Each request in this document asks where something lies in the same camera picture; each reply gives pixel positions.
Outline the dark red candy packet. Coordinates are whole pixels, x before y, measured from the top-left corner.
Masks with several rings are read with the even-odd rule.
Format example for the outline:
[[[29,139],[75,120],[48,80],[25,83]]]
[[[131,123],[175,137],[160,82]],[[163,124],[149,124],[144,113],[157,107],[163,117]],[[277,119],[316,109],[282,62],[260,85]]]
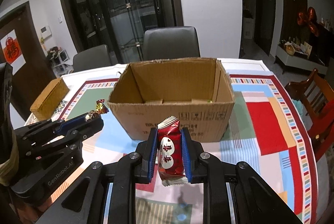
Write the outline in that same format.
[[[180,120],[170,116],[157,126],[158,173],[163,186],[181,185],[187,182],[182,159],[182,134]]]

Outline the red foil balloons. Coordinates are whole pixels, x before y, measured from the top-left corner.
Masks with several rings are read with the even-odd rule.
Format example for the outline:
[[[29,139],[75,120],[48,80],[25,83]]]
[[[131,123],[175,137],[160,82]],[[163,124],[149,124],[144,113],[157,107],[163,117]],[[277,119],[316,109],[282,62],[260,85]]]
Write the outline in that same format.
[[[298,12],[297,14],[297,24],[300,26],[306,25],[312,34],[319,36],[316,20],[316,11],[313,7],[309,7],[307,12]]]

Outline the red gold candy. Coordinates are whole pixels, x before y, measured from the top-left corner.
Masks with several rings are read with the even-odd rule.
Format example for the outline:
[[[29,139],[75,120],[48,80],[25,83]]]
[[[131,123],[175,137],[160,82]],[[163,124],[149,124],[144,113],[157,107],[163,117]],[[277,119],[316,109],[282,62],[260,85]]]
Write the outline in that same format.
[[[109,109],[105,105],[104,99],[99,99],[96,101],[96,107],[95,109],[91,110],[86,116],[85,120],[89,121],[95,117],[99,117],[103,114],[107,114],[109,112]]]

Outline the red wooden chair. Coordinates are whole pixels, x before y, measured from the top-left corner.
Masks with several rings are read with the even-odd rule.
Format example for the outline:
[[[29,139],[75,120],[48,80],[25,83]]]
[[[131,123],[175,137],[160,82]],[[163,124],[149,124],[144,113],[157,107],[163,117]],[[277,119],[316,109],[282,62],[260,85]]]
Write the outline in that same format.
[[[315,159],[319,160],[333,145],[333,88],[314,69],[306,80],[289,82],[285,90],[302,103],[312,121],[307,133]]]

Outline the woven wicker box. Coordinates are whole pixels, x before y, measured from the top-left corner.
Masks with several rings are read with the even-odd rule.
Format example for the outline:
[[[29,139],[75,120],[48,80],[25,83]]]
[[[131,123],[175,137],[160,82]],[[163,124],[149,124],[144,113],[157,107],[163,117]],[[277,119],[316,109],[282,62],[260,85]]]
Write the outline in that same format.
[[[52,80],[31,105],[31,113],[39,121],[50,119],[69,91],[62,78]]]

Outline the white low side table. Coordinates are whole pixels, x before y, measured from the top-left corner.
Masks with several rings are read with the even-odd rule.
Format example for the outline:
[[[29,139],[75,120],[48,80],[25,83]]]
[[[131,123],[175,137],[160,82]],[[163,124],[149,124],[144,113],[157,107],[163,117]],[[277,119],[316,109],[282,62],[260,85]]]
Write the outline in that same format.
[[[318,70],[319,74],[325,75],[328,68],[316,62],[312,62],[308,59],[291,56],[284,51],[280,46],[276,49],[275,62],[281,62],[283,64],[284,71],[288,71],[290,68],[296,68],[303,71],[311,72],[314,69]]]

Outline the brown cardboard box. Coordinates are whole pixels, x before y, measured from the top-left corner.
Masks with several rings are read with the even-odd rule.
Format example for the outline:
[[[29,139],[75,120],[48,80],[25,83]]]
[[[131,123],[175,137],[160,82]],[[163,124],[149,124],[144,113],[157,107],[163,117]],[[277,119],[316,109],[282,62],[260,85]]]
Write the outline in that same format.
[[[235,97],[229,74],[215,58],[133,62],[115,84],[108,107],[134,140],[175,116],[193,140],[223,138]]]

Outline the grey chair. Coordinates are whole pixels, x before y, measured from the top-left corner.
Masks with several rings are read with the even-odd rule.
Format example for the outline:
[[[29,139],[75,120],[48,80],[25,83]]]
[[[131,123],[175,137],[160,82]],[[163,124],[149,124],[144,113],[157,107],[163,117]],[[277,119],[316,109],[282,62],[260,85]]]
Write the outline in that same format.
[[[200,57],[197,31],[192,26],[147,30],[143,38],[143,60]]]
[[[74,73],[112,66],[107,45],[99,45],[77,53],[73,57]]]

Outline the grey chair left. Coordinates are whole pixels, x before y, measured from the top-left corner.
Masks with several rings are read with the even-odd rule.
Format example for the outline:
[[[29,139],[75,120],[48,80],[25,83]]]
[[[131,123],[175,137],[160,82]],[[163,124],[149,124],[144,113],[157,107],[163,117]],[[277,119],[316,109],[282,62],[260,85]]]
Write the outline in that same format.
[[[99,45],[77,53],[73,57],[74,73],[112,66],[107,45]]]

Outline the colourful patterned tablecloth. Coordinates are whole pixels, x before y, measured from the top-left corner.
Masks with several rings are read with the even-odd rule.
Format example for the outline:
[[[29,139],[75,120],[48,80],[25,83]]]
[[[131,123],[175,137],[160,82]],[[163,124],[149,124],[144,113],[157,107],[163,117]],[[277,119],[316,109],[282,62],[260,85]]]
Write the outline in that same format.
[[[202,143],[224,162],[245,161],[277,192],[302,223],[316,223],[318,175],[313,149],[299,114],[271,72],[232,74],[235,105],[219,142]],[[96,100],[112,92],[118,78],[98,78],[97,72],[70,74],[68,105],[55,118],[71,119],[90,111]],[[52,201],[93,161],[118,161],[135,150],[113,113],[102,115],[104,128],[83,143],[82,165],[52,194]],[[202,223],[203,185],[164,187],[157,166],[149,185],[136,186],[137,223]]]

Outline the white shoe rack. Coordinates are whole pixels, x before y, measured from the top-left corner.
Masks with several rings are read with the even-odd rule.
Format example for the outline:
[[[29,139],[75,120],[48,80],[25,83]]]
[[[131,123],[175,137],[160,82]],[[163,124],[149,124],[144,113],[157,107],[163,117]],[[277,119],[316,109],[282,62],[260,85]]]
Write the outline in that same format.
[[[61,47],[50,48],[46,58],[48,59],[49,66],[52,68],[52,71],[57,78],[60,78],[65,74],[72,73],[73,67],[70,65],[70,59],[67,52]]]

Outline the grey chair centre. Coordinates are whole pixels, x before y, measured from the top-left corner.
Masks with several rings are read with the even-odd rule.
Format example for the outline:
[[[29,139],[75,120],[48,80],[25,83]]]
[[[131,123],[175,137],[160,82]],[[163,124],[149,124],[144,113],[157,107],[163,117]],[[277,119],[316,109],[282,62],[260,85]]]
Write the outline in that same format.
[[[197,31],[192,26],[147,30],[143,38],[143,60],[200,57]]]

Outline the red fu door poster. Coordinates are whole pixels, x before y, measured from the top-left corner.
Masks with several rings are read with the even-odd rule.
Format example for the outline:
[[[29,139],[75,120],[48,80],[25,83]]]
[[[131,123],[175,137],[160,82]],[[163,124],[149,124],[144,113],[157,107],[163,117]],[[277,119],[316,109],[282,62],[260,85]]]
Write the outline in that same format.
[[[26,63],[15,30],[1,38],[1,47],[5,60],[12,66],[15,75]]]

